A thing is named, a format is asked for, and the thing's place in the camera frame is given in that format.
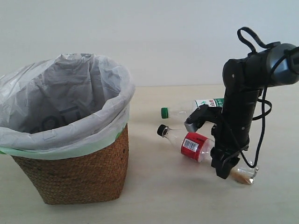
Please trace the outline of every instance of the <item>woven trash bin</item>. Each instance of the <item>woven trash bin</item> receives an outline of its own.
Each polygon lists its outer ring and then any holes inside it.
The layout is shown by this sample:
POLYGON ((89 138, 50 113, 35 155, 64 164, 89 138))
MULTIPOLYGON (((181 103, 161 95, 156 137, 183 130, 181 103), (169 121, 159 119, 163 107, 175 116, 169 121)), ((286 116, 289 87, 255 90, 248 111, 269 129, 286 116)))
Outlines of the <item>woven trash bin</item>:
POLYGON ((0 152, 46 204, 115 200, 127 174, 134 92, 123 66, 94 54, 62 54, 5 75, 0 152))

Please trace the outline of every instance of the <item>green bottle cap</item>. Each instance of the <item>green bottle cap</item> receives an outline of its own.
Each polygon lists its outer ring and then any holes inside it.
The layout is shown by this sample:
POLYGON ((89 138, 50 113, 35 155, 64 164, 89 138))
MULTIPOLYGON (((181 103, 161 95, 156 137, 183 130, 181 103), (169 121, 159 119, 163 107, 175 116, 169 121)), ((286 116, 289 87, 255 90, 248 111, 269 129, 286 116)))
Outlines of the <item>green bottle cap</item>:
POLYGON ((167 107, 162 107, 161 108, 161 117, 163 119, 167 119, 168 118, 168 108, 167 107))

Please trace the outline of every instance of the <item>bottle label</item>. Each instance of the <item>bottle label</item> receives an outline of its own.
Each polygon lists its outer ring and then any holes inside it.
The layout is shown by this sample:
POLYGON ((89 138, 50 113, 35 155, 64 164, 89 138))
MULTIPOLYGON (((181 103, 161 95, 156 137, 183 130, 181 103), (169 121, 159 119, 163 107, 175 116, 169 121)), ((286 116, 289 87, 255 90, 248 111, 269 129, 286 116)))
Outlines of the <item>bottle label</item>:
POLYGON ((189 132, 182 144, 181 153, 193 160, 199 161, 200 152, 207 137, 189 132))
POLYGON ((196 100, 196 104, 197 104, 197 107, 199 107, 200 105, 203 105, 203 104, 206 104, 208 105, 209 107, 223 107, 223 101, 224 99, 223 98, 216 98, 216 99, 204 99, 204 100, 196 100))

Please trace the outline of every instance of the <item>barcode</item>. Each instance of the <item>barcode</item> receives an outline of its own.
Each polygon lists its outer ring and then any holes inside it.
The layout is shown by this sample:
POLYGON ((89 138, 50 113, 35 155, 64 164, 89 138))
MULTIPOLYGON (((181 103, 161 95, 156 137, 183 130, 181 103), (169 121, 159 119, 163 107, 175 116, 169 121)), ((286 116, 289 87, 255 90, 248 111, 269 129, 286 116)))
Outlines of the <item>barcode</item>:
POLYGON ((183 147, 186 147, 194 152, 196 152, 197 148, 198 148, 198 143, 191 141, 189 139, 185 139, 183 147))

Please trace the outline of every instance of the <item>black bottle cap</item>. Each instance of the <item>black bottle cap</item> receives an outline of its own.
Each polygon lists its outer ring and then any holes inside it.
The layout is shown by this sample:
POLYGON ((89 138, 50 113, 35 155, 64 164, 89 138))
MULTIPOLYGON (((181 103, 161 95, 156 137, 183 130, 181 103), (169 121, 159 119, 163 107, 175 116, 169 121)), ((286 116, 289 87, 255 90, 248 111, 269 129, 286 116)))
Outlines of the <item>black bottle cap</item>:
POLYGON ((157 134, 163 137, 164 134, 165 134, 164 131, 165 131, 166 128, 168 128, 168 126, 160 125, 160 127, 157 130, 157 134))

